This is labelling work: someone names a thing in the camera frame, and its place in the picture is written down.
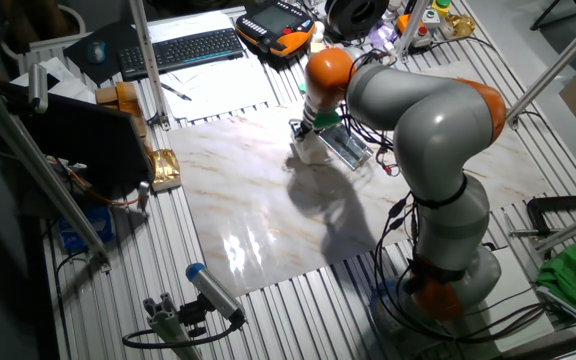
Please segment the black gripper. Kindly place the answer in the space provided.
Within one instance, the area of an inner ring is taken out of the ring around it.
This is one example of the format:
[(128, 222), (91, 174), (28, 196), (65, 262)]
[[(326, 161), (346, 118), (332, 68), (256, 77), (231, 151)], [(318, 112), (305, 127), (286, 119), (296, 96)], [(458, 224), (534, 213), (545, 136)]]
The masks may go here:
[(317, 130), (314, 128), (314, 125), (311, 121), (291, 119), (290, 128), (292, 131), (292, 138), (294, 140), (296, 147), (298, 148), (302, 147), (303, 141), (305, 148), (311, 149), (313, 147), (314, 139), (312, 137), (307, 137), (307, 135), (309, 133), (317, 134)]

